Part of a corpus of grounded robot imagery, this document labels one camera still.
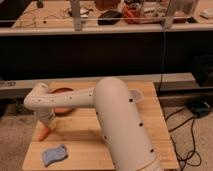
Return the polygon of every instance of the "blue sponge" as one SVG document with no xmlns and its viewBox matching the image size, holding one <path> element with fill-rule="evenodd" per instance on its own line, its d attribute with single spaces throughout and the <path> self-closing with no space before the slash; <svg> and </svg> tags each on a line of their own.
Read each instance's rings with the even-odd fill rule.
<svg viewBox="0 0 213 171">
<path fill-rule="evenodd" d="M 48 167 L 52 163 L 62 161 L 67 157 L 67 149 L 64 144 L 61 144 L 56 148 L 47 149 L 42 153 L 42 159 L 45 167 Z"/>
</svg>

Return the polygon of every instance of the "table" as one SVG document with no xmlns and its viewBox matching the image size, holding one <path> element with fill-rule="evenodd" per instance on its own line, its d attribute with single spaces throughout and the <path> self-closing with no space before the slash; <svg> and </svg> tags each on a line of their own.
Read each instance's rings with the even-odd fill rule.
<svg viewBox="0 0 213 171">
<path fill-rule="evenodd" d="M 209 8 L 213 8 L 212 0 L 200 0 L 198 2 L 197 8 L 195 9 L 193 18 L 200 24 L 213 24 L 213 19 L 206 19 L 200 16 L 200 12 Z"/>
<path fill-rule="evenodd" d="M 37 1 L 32 1 L 29 6 L 25 9 L 23 14 L 12 26 L 13 28 L 20 27 L 73 27 L 72 17 L 62 13 L 71 7 L 70 1 L 56 0 L 56 1 L 43 1 L 44 8 L 37 8 Z M 97 18 L 105 11 L 99 11 L 95 7 L 94 1 L 81 1 L 81 7 L 93 9 L 89 14 L 89 19 L 83 24 L 87 27 L 97 27 Z M 127 25 L 123 20 L 120 20 L 116 25 Z"/>
<path fill-rule="evenodd" d="M 95 82 L 56 82 L 50 87 L 51 89 L 69 87 L 77 90 L 94 87 L 95 84 Z M 143 92 L 144 98 L 137 103 L 137 106 L 163 168 L 177 169 L 178 162 L 153 83 L 127 82 L 127 85 L 130 89 Z M 57 119 L 57 128 L 43 142 L 37 141 L 38 134 L 43 128 L 40 122 L 37 123 L 23 163 L 24 171 L 46 170 L 41 160 L 41 153 L 61 143 L 67 147 L 69 157 L 50 165 L 48 170 L 114 170 L 94 109 L 76 109 Z"/>
</svg>

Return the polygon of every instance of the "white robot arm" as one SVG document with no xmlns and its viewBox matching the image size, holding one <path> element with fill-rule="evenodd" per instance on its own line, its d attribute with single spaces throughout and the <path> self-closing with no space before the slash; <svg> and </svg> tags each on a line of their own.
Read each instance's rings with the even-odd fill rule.
<svg viewBox="0 0 213 171">
<path fill-rule="evenodd" d="M 117 171 L 162 171 L 139 111 L 126 84 L 104 78 L 95 88 L 50 94 L 38 84 L 24 100 L 38 119 L 48 125 L 55 107 L 94 107 Z"/>
</svg>

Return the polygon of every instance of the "gray floor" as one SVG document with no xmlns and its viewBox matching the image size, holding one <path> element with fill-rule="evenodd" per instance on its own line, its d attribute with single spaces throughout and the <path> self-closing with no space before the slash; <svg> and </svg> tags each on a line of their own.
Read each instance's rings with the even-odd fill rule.
<svg viewBox="0 0 213 171">
<path fill-rule="evenodd" d="M 178 108 L 165 108 L 171 113 Z M 175 127 L 191 113 L 187 110 L 175 115 L 168 121 L 168 128 Z M 213 114 L 196 120 L 195 139 L 197 151 L 202 157 L 202 165 L 197 168 L 186 167 L 185 171 L 213 171 Z M 29 146 L 35 119 L 32 115 L 3 116 L 0 120 L 0 171 L 21 171 L 21 166 Z M 190 123 L 171 134 L 177 143 L 177 149 L 184 156 L 192 149 Z"/>
</svg>

